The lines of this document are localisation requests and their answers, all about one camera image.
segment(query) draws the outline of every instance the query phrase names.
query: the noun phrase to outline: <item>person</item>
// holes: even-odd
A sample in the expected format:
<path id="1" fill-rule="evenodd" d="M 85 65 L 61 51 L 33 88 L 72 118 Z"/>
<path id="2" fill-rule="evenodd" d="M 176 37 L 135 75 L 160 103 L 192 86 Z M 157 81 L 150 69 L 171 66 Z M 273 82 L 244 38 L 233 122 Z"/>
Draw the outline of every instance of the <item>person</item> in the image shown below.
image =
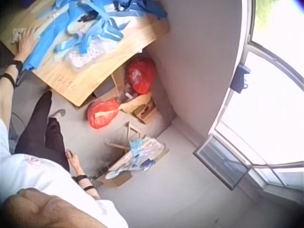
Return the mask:
<path id="1" fill-rule="evenodd" d="M 114 204 L 100 199 L 81 169 L 78 156 L 65 151 L 58 122 L 65 110 L 48 118 L 51 91 L 38 100 L 15 153 L 9 153 L 15 81 L 22 63 L 35 47 L 34 32 L 31 28 L 22 33 L 12 65 L 0 76 L 1 220 L 14 228 L 127 228 Z M 68 160 L 77 173 L 78 183 L 71 178 Z"/>

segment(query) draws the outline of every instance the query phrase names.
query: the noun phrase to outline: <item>hand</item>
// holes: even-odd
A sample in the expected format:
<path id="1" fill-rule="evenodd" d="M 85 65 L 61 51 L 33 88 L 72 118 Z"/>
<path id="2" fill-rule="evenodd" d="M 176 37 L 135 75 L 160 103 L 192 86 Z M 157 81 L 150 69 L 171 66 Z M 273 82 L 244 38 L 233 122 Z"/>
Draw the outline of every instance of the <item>hand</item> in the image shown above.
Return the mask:
<path id="1" fill-rule="evenodd" d="M 69 160 L 71 166 L 75 169 L 75 171 L 81 169 L 77 154 L 73 153 L 68 149 L 66 150 L 66 157 Z"/>
<path id="2" fill-rule="evenodd" d="M 19 36 L 18 54 L 16 55 L 15 59 L 24 62 L 32 53 L 34 47 L 39 41 L 39 39 L 34 39 L 35 30 L 36 28 L 28 28 Z"/>

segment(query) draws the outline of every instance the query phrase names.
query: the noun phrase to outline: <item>t-shirt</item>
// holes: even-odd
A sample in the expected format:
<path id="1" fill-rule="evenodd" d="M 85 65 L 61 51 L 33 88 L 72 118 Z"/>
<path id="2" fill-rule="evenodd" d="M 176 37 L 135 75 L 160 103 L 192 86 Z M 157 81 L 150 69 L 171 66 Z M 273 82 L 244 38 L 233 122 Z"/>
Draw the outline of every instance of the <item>t-shirt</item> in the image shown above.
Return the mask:
<path id="1" fill-rule="evenodd" d="M 95 200 L 59 164 L 48 159 L 9 152 L 8 131 L 0 119 L 0 205 L 20 189 L 35 188 L 56 195 L 91 215 L 108 228 L 127 228 L 109 200 Z"/>

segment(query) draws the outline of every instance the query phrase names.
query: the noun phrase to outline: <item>red plastic bag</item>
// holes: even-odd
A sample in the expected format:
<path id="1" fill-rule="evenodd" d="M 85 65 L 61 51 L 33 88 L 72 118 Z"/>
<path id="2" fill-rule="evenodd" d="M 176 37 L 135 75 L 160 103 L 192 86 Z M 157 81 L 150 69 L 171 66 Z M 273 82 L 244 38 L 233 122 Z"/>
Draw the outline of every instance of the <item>red plastic bag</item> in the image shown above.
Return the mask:
<path id="1" fill-rule="evenodd" d="M 101 100 L 94 101 L 87 110 L 87 119 L 90 125 L 95 129 L 107 126 L 114 119 L 114 117 L 117 116 L 118 108 L 119 104 L 114 99 L 105 102 Z M 117 111 L 95 117 L 95 114 L 98 112 L 108 112 L 112 110 Z"/>
<path id="2" fill-rule="evenodd" d="M 127 77 L 136 92 L 147 94 L 156 77 L 154 62 L 149 58 L 135 60 L 127 68 Z"/>

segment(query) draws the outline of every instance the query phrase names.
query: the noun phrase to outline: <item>table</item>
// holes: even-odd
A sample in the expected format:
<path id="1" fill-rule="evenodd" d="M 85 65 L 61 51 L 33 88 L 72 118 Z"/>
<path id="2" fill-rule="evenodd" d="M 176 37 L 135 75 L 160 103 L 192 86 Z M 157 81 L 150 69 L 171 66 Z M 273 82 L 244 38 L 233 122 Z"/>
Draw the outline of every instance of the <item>table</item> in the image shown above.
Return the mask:
<path id="1" fill-rule="evenodd" d="M 46 19 L 36 20 L 36 16 L 54 3 L 54 0 L 37 0 L 28 9 L 10 9 L 1 18 L 0 40 L 13 53 L 16 45 L 12 45 L 12 31 L 17 28 L 40 26 Z M 76 106 L 81 104 L 92 92 L 119 66 L 135 55 L 138 51 L 169 32 L 167 20 L 157 20 L 149 15 L 144 18 L 135 18 L 134 27 L 123 31 L 124 38 L 119 42 L 115 52 L 106 54 L 98 63 L 76 71 L 68 62 L 54 60 L 54 53 L 49 51 L 38 69 L 33 72 Z M 54 41 L 55 44 L 67 40 L 62 34 Z"/>

